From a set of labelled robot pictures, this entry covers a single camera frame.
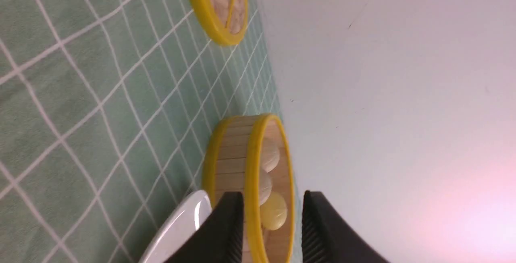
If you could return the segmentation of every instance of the white plate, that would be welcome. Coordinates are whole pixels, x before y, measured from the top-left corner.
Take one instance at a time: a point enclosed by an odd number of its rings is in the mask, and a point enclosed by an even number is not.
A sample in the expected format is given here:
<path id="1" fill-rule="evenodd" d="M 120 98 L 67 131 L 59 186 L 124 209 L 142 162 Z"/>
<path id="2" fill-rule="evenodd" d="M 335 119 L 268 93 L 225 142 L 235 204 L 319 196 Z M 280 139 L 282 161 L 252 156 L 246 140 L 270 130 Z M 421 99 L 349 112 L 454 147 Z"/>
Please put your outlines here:
<path id="1" fill-rule="evenodd" d="M 174 254 L 212 213 L 208 194 L 190 193 L 162 225 L 140 263 L 163 263 Z"/>

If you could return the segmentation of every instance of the white wall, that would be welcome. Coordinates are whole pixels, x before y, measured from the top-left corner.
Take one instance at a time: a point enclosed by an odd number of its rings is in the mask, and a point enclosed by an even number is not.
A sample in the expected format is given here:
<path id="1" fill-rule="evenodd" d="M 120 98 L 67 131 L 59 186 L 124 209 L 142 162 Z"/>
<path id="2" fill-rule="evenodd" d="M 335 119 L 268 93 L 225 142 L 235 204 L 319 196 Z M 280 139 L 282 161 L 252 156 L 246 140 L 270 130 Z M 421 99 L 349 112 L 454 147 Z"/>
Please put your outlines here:
<path id="1" fill-rule="evenodd" d="M 516 262 L 516 0 L 260 0 L 301 191 L 392 263 Z"/>

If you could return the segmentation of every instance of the yellow plastic rim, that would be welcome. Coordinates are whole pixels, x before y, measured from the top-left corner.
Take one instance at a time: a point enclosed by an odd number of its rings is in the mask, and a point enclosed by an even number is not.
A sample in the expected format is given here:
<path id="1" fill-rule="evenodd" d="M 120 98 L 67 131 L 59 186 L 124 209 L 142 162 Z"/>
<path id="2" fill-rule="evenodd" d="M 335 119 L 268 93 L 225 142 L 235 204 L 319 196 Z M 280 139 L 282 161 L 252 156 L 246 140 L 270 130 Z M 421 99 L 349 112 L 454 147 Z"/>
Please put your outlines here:
<path id="1" fill-rule="evenodd" d="M 233 1 L 231 0 L 230 13 L 227 20 L 231 19 Z M 231 33 L 229 28 L 227 28 L 227 24 L 223 24 L 218 18 L 211 0 L 190 0 L 190 3 L 197 15 L 197 19 L 199 19 L 199 23 L 213 41 L 220 45 L 236 45 L 243 39 L 247 30 L 247 0 L 244 0 L 245 14 L 243 16 L 242 29 L 236 34 Z"/>
<path id="2" fill-rule="evenodd" d="M 212 139 L 208 145 L 206 151 L 206 157 L 204 159 L 203 169 L 203 181 L 202 185 L 212 206 L 215 206 L 215 170 L 218 152 L 225 134 L 225 131 L 231 121 L 235 117 L 227 118 L 222 120 L 216 127 L 212 134 Z M 289 179 L 290 192 L 291 192 L 291 216 L 289 223 L 291 225 L 291 234 L 289 242 L 289 253 L 287 255 L 287 262 L 292 256 L 293 247 L 293 236 L 295 232 L 295 201 L 294 201 L 294 189 L 293 189 L 293 173 L 292 164 L 290 158 L 289 144 L 286 139 L 285 130 L 278 116 L 274 114 L 262 114 L 256 122 L 254 122 L 251 135 L 249 137 L 249 145 L 247 148 L 247 159 L 246 159 L 246 174 L 245 174 L 245 186 L 244 186 L 244 208 L 245 208 L 245 221 L 247 224 L 247 241 L 249 249 L 251 250 L 251 256 L 253 261 L 261 263 L 269 263 L 267 258 L 267 252 L 265 251 L 265 245 L 263 243 L 262 236 L 262 221 L 260 219 L 260 195 L 258 193 L 258 186 L 260 183 L 259 167 L 260 167 L 260 152 L 262 150 L 262 142 L 265 135 L 265 129 L 267 123 L 270 120 L 275 120 L 276 125 L 280 130 L 283 144 L 285 146 L 287 167 L 289 168 Z"/>

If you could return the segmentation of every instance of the wooden steamer base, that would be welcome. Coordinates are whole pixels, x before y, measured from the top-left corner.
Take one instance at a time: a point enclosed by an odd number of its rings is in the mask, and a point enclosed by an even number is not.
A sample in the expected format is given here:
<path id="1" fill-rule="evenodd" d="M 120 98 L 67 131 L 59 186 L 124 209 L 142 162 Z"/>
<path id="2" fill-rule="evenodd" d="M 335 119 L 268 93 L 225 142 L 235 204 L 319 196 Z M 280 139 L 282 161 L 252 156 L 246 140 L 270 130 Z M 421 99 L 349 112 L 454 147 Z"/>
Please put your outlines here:
<path id="1" fill-rule="evenodd" d="M 259 203 L 260 151 L 263 138 L 276 142 L 280 161 L 269 172 L 273 191 L 287 204 L 285 224 L 274 231 L 262 228 Z M 244 263 L 287 263 L 294 232 L 293 176 L 288 142 L 280 119 L 273 114 L 234 116 L 215 129 L 204 162 L 203 188 L 212 206 L 227 191 L 244 196 Z"/>

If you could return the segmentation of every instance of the grid pattern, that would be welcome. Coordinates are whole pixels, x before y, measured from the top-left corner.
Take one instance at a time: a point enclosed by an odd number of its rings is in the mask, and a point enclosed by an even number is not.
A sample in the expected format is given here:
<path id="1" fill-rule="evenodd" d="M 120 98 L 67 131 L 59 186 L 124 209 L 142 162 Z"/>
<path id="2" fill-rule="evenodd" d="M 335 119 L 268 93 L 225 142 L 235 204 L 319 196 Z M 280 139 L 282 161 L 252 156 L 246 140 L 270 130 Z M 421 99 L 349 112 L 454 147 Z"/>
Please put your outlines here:
<path id="1" fill-rule="evenodd" d="M 138 261 L 200 188 L 219 120 L 280 114 L 249 8 L 244 40 L 219 47 L 188 0 L 0 0 L 2 259 Z"/>

